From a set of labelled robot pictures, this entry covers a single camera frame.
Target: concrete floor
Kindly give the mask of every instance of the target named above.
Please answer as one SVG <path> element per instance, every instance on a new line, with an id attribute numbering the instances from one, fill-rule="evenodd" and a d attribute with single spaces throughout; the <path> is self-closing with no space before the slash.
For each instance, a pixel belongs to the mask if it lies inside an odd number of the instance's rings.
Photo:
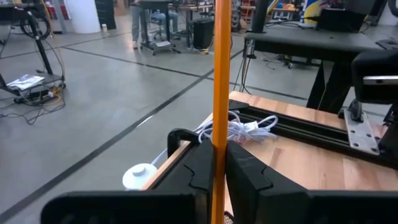
<path id="1" fill-rule="evenodd" d="M 164 52 L 154 57 L 148 50 L 132 49 L 129 15 L 117 17 L 117 25 L 110 35 L 58 37 L 67 73 L 63 110 L 39 118 L 32 126 L 22 118 L 0 119 L 0 223 L 39 223 L 44 204 L 64 192 L 123 190 L 124 172 L 162 152 L 170 130 L 194 129 L 211 113 L 212 54 Z M 243 38 L 235 34 L 233 43 L 231 82 L 238 74 Z M 47 53 L 54 72 L 60 73 L 53 52 Z M 289 70 L 280 63 L 268 67 L 262 60 L 252 60 L 248 90 L 305 106 L 317 68 L 294 65 Z M 36 69 L 42 66 L 33 41 L 12 35 L 0 59 L 5 80 Z M 0 92 L 0 98 L 7 97 Z M 345 105 L 353 98 L 351 90 Z M 0 108 L 10 103 L 1 100 Z M 380 123 L 388 107 L 366 105 L 365 109 Z M 18 105 L 0 113 L 28 110 Z M 91 159 L 82 161 L 87 156 Z"/>

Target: workbench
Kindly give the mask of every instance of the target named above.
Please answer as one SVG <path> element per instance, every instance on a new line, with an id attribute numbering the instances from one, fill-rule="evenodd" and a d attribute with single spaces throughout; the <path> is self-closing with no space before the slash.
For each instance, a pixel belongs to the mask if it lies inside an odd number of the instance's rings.
<path id="1" fill-rule="evenodd" d="M 236 91 L 230 93 L 229 98 L 249 103 L 250 106 L 257 108 L 345 129 L 345 122 L 335 114 Z M 376 125 L 373 126 L 373 130 L 377 136 L 382 135 L 385 131 L 382 126 Z M 151 188 L 157 178 L 173 164 L 179 155 L 184 153 L 187 145 L 187 142 L 183 143 L 142 189 Z M 277 172 L 307 189 L 398 190 L 398 173 L 396 170 L 302 142 L 278 137 L 275 140 L 268 139 L 263 143 L 248 141 L 243 144 L 243 147 Z M 226 189 L 225 210 L 232 213 L 228 189 Z"/>
<path id="2" fill-rule="evenodd" d="M 307 107 L 338 113 L 351 86 L 351 62 L 361 52 L 384 50 L 362 33 L 330 32 L 276 25 L 265 27 L 264 33 L 244 36 L 243 69 L 247 68 L 248 48 L 255 41 L 254 50 L 289 56 L 334 62 L 329 69 L 321 63 L 313 84 Z"/>
<path id="3" fill-rule="evenodd" d="M 201 6 L 194 6 L 194 5 L 178 5 L 175 6 L 173 4 L 169 4 L 169 9 L 175 9 L 176 11 L 185 11 L 185 33 L 184 34 L 174 34 L 177 36 L 185 37 L 187 39 L 187 47 L 191 47 L 191 21 L 193 19 L 193 12 L 198 12 L 201 9 L 213 9 L 212 4 L 205 4 Z"/>

